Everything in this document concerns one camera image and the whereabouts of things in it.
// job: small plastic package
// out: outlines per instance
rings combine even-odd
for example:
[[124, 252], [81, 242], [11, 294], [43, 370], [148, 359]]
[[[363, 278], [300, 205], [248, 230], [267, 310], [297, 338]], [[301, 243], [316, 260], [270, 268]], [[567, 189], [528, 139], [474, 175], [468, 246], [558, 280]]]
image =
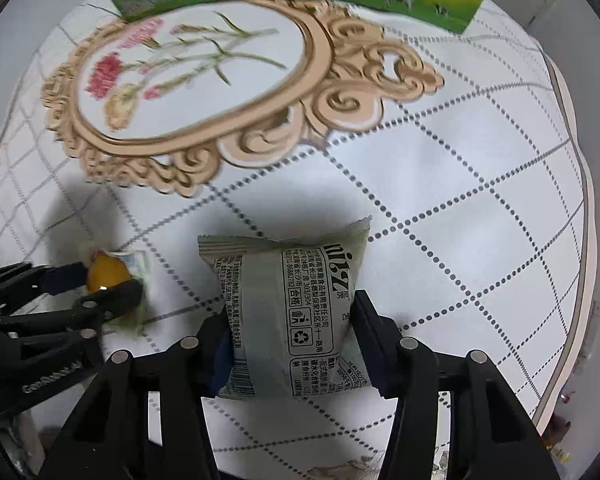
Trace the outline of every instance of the small plastic package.
[[370, 384], [349, 323], [369, 223], [283, 241], [198, 238], [234, 343], [221, 397], [307, 397]]

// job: yellow fruit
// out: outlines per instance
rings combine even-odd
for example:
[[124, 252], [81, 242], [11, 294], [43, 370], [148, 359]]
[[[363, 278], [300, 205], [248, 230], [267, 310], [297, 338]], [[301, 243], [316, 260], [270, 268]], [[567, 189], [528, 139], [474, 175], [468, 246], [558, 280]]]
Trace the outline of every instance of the yellow fruit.
[[89, 293], [119, 285], [131, 279], [125, 263], [115, 256], [98, 251], [91, 257], [91, 267], [87, 272], [87, 290]]

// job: round table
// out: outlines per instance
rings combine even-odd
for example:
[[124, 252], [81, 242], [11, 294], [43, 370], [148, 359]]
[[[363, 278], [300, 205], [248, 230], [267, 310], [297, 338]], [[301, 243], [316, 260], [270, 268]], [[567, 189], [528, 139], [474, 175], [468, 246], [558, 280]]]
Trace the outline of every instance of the round table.
[[[220, 39], [193, 42], [201, 27]], [[539, 431], [586, 326], [592, 207], [564, 80], [489, 0], [462, 36], [341, 2], [127, 25], [89, 0], [37, 49], [0, 134], [0, 266], [85, 246], [148, 255], [149, 314], [139, 333], [108, 328], [106, 357], [165, 350], [222, 309], [198, 235], [282, 239], [372, 216], [357, 288], [434, 351], [487, 352]], [[243, 478], [366, 478], [394, 411], [372, 388], [205, 400], [219, 468]]]

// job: gold oval frame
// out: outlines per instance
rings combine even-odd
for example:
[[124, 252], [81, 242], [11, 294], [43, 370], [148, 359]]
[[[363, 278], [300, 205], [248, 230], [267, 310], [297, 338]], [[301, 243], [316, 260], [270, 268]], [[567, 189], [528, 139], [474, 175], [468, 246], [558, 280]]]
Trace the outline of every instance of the gold oval frame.
[[[332, 130], [361, 132], [384, 114], [382, 98], [410, 102], [444, 84], [440, 74], [411, 47], [386, 40], [382, 27], [351, 16], [324, 0], [242, 0], [291, 19], [301, 30], [304, 54], [296, 69], [256, 100], [158, 137], [114, 139], [80, 112], [80, 71], [127, 24], [113, 22], [82, 41], [44, 83], [47, 126], [79, 157], [87, 178], [119, 186], [152, 186], [190, 197], [209, 182], [222, 160], [245, 168], [281, 160], [299, 142], [323, 148]], [[395, 77], [384, 73], [394, 54]], [[152, 158], [170, 155], [169, 164]]]

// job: barcode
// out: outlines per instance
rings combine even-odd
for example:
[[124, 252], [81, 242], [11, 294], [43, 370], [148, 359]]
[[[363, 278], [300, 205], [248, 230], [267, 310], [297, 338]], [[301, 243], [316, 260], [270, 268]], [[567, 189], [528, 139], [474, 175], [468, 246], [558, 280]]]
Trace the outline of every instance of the barcode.
[[247, 359], [234, 359], [230, 383], [235, 393], [244, 396], [255, 396], [256, 392], [253, 391], [253, 384], [251, 384], [249, 369], [247, 368]]

